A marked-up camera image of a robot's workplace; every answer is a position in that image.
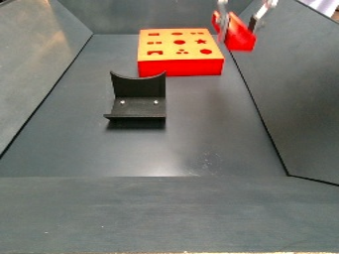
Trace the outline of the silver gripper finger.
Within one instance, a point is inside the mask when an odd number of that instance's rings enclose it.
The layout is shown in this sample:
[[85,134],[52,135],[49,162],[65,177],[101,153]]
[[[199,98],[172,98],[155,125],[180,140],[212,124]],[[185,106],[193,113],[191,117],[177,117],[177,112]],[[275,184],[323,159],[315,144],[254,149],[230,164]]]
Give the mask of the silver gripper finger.
[[262,0],[262,5],[258,11],[252,14],[248,24],[248,29],[252,33],[263,26],[263,16],[274,9],[278,5],[279,0]]
[[219,39],[223,43],[227,37],[227,30],[230,25],[230,15],[228,15],[228,0],[218,0],[218,7],[220,12],[220,18],[219,18],[219,25],[220,25],[220,32],[219,32]]

